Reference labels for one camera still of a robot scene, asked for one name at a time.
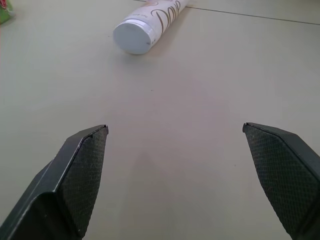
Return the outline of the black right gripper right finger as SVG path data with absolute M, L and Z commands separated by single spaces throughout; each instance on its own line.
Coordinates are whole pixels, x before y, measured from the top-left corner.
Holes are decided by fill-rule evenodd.
M 293 240 L 320 238 L 320 157 L 297 134 L 246 122 L 255 170 L 273 210 Z

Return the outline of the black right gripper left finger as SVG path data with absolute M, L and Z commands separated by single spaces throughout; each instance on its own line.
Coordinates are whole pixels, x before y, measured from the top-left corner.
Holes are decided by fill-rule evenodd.
M 107 125 L 68 137 L 0 227 L 2 240 L 81 240 L 100 188 Z

